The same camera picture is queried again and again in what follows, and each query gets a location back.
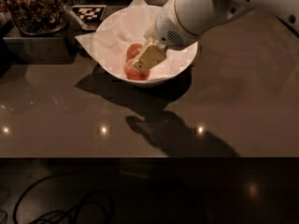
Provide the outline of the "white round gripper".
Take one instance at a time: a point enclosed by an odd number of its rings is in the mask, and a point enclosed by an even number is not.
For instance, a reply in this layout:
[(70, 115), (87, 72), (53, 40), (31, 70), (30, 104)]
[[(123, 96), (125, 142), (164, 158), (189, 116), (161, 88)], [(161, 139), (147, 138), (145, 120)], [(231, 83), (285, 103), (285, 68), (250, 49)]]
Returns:
[(166, 59), (166, 53), (153, 42), (159, 38), (170, 49), (182, 50), (200, 37), (199, 0), (169, 0), (157, 15), (154, 26), (144, 33), (148, 43), (134, 58), (132, 66), (139, 72), (149, 71)]

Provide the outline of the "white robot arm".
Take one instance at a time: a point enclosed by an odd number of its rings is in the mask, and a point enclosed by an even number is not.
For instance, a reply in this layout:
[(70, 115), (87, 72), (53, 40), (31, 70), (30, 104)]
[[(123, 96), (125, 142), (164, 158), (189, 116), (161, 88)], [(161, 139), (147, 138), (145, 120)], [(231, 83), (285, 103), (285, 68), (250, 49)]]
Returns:
[(253, 9), (273, 15), (299, 33), (299, 0), (168, 0), (145, 33), (146, 42), (133, 61), (140, 72), (183, 50), (206, 31), (234, 21)]

